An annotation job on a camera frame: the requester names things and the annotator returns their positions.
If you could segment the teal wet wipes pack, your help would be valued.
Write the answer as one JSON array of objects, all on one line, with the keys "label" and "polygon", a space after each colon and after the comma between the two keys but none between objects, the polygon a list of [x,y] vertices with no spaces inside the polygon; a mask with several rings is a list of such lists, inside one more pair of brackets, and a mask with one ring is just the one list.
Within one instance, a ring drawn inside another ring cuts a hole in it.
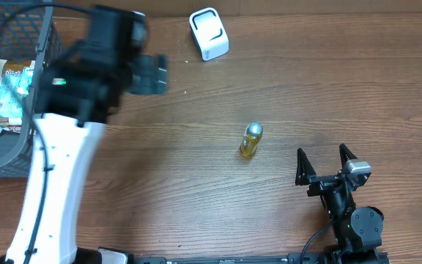
[{"label": "teal wet wipes pack", "polygon": [[29,86],[34,75],[33,67],[21,70],[6,69],[0,86],[0,123],[21,125],[23,99],[29,95]]}]

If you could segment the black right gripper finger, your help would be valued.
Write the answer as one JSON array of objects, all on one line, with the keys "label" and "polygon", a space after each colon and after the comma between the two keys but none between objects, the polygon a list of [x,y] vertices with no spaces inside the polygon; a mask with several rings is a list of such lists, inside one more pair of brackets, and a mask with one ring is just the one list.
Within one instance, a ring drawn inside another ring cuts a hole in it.
[{"label": "black right gripper finger", "polygon": [[351,150],[344,144],[339,145],[339,154],[341,158],[341,165],[343,169],[351,169],[353,163],[357,161],[358,157],[354,155]]},{"label": "black right gripper finger", "polygon": [[296,186],[306,186],[311,183],[311,179],[317,176],[306,153],[302,148],[297,150],[297,171],[295,178]]}]

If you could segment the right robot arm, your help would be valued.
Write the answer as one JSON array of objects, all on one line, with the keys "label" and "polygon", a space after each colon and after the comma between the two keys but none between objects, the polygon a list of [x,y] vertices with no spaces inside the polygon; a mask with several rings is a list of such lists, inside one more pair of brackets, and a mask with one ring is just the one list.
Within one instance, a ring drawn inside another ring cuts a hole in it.
[{"label": "right robot arm", "polygon": [[[371,165],[345,144],[339,146],[339,154],[341,169],[334,175],[319,177],[303,149],[297,150],[295,184],[308,186],[307,195],[321,199],[329,222],[309,238],[301,253],[290,259],[295,263],[389,263],[388,255],[377,251],[382,245],[382,211],[372,206],[359,208],[352,195],[369,179]],[[309,254],[315,238],[330,228],[336,243],[321,253]]]}]

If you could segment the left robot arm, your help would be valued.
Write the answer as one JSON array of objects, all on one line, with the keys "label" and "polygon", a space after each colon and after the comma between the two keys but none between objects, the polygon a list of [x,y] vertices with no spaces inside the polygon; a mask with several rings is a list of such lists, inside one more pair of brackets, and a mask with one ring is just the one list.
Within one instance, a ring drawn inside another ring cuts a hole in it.
[{"label": "left robot arm", "polygon": [[165,56],[146,56],[145,14],[97,5],[89,31],[48,64],[37,101],[26,111],[34,130],[32,165],[17,231],[0,263],[132,263],[131,253],[76,243],[81,198],[106,123],[122,95],[160,94]]}]

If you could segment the yellow liquid bottle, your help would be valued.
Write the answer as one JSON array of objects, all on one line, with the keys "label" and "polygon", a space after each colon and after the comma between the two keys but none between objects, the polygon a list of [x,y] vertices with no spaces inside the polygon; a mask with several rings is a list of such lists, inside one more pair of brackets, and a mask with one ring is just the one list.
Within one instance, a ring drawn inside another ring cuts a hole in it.
[{"label": "yellow liquid bottle", "polygon": [[241,156],[244,158],[254,157],[262,135],[263,127],[259,122],[249,123],[245,128],[243,140],[239,148]]}]

